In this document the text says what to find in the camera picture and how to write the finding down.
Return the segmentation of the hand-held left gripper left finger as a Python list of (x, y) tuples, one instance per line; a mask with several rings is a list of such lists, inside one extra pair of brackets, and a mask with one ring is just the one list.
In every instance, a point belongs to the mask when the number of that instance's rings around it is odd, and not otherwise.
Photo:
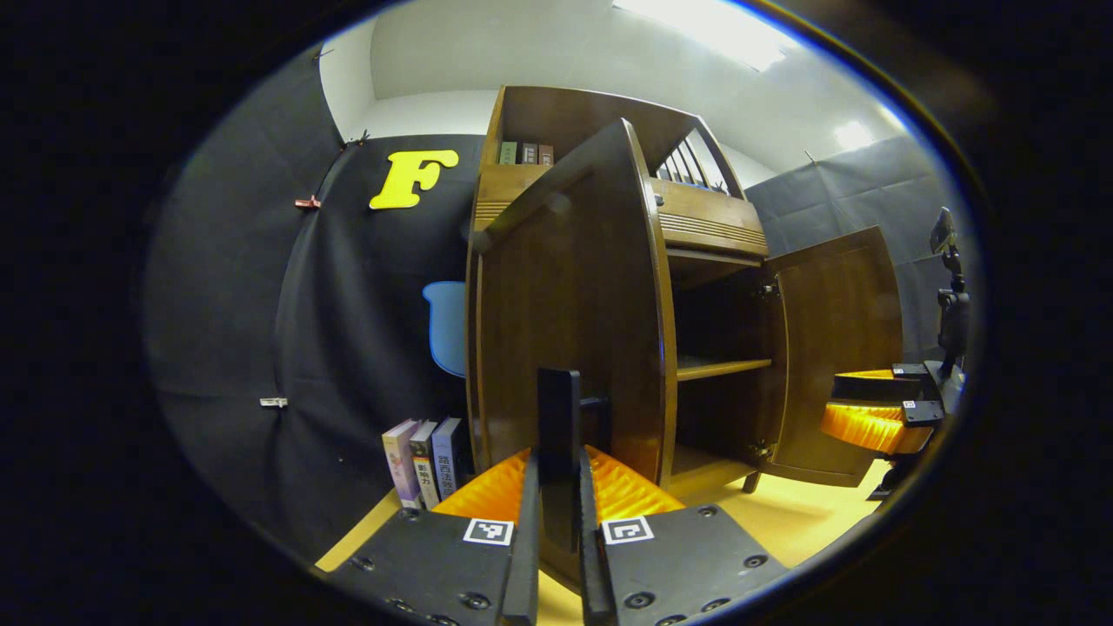
[(402, 508), (326, 579), (371, 609), (377, 626), (536, 626), (540, 485), (531, 449), (470, 483), (518, 516)]

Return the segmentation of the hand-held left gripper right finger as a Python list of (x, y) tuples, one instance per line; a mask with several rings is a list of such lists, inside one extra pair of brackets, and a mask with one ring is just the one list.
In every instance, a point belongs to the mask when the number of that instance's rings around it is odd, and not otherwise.
[(712, 626), (788, 571), (720, 506), (684, 506), (592, 446), (580, 480), (587, 626)]

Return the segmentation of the wooden shoe cabinet door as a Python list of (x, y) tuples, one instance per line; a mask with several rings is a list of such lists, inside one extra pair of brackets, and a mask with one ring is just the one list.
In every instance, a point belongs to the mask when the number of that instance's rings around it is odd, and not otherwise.
[(577, 371), (582, 440), (667, 483), (678, 404), (670, 270), (643, 147), (605, 124), (470, 234), (470, 446), (486, 470), (544, 438), (536, 373)]
[(877, 226), (764, 262), (775, 286), (766, 475), (823, 486), (856, 487), (874, 450), (823, 432), (837, 374), (875, 371), (902, 360), (902, 296), (890, 251)]

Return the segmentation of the black door handle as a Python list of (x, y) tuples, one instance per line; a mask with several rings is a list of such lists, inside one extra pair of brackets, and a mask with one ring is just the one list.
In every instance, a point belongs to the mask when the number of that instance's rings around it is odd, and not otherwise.
[(595, 528), (595, 493), (587, 447), (611, 451), (609, 397), (585, 397), (579, 371), (536, 370), (536, 467), (543, 530), (560, 550), (577, 554)]

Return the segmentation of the wooden double-door shoe cabinet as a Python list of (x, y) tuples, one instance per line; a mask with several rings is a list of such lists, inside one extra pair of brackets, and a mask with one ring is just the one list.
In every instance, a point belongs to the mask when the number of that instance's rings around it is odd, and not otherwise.
[[(769, 257), (762, 222), (701, 117), (664, 104), (581, 89), (505, 84), (498, 91), (477, 166), (469, 238), (473, 231), (485, 229), (496, 219), (529, 183), (619, 118), (636, 127), (653, 193), (664, 198), (657, 214), (663, 227), (672, 304), (679, 290), (762, 266)], [(554, 163), (550, 167), (540, 163), (498, 165), (498, 147), (503, 140), (516, 140), (518, 153), (524, 141), (552, 145)], [(673, 320), (676, 325), (674, 305)], [(722, 338), (711, 338), (709, 346), (681, 348), (678, 326), (676, 348), (678, 356), (766, 359), (726, 348)], [(723, 356), (715, 356), (715, 348), (726, 348)]]

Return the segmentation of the wooden cabinet shelf board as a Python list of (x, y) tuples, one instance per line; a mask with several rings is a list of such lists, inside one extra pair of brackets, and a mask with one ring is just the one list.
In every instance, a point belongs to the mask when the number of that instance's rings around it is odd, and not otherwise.
[(727, 374), (755, 371), (766, 369), (771, 365), (771, 359), (721, 360), (680, 354), (678, 358), (678, 373), (676, 373), (676, 379), (679, 382), (688, 382), (699, 379), (709, 379), (709, 376), (727, 376)]

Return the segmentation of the dark blue book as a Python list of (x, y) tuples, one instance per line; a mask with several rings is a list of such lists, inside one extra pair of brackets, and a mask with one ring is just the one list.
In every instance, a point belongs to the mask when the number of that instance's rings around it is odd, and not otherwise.
[(430, 436), (441, 502), (445, 502), (463, 485), (465, 436), (467, 428), (461, 417), (446, 417)]

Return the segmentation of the grey white book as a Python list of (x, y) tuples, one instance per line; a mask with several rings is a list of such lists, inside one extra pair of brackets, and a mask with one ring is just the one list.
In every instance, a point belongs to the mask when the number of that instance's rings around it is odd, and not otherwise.
[(437, 421), (423, 421), (413, 436), (410, 436), (408, 442), (422, 502), (426, 509), (434, 509), (440, 503), (437, 464), (432, 443), (432, 436), (437, 426)]

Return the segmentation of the lilac book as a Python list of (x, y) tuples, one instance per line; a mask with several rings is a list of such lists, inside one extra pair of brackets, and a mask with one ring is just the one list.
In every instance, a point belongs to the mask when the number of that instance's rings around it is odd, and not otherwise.
[(390, 466), (390, 475), (403, 508), (421, 509), (423, 496), (412, 458), (410, 439), (420, 428), (417, 420), (406, 420), (382, 434), (382, 443)]

